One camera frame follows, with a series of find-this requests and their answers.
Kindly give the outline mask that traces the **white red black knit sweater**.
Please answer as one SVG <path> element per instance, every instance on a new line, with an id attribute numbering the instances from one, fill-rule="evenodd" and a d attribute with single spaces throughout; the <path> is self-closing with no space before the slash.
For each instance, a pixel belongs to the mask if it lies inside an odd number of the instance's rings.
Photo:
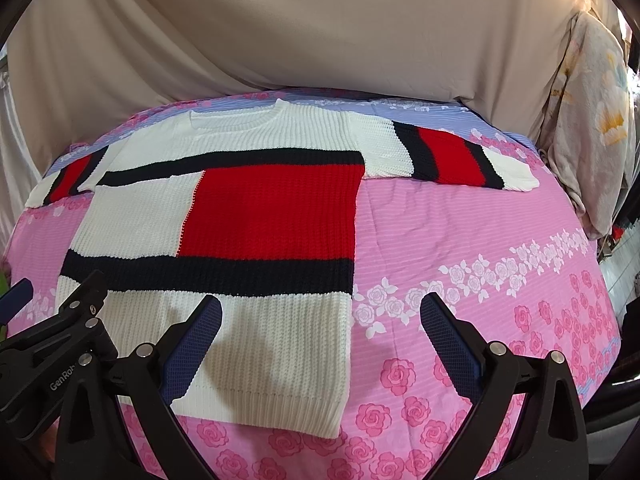
<path id="1" fill-rule="evenodd" d="M 357 195 L 382 178 L 538 186 L 525 162 L 447 131 L 277 101 L 142 128 L 42 179 L 26 205 L 90 195 L 56 296 L 103 273 L 101 318 L 122 353 L 220 301 L 182 414 L 332 439 L 349 392 Z"/>

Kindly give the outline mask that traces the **pink floral bed sheet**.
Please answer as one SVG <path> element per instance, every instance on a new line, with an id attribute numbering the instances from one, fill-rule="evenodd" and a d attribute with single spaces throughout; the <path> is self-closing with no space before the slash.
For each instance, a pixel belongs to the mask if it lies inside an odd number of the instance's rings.
<path id="1" fill-rule="evenodd" d="M 589 400 L 618 355 L 620 333 L 596 245 L 533 148 L 456 104 L 324 98 L 321 105 L 451 131 L 524 160 L 539 186 L 508 194 L 405 179 L 363 182 L 350 319 L 352 386 L 340 434 L 322 440 L 204 415 L 183 419 L 215 474 L 422 478 L 470 407 L 422 332 L 419 304 L 428 292 L 517 354 L 564 353 L 580 400 Z"/>

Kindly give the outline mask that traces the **beige curtain cloth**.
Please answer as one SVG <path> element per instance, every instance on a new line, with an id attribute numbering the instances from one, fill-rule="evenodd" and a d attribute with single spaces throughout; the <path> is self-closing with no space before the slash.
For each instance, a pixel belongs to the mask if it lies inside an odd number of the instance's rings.
<path id="1" fill-rule="evenodd" d="M 1 0 L 26 148 L 66 148 L 172 102 L 311 87 L 459 101 L 540 137 L 580 0 Z"/>

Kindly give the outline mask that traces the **floral cream hanging cloth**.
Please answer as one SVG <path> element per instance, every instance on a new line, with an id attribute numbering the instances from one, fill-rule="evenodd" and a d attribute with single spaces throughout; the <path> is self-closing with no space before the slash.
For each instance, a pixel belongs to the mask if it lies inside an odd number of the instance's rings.
<path id="1" fill-rule="evenodd" d="M 611 231 L 629 185 L 631 118 L 623 49 L 591 14 L 575 15 L 537 146 L 592 240 Z"/>

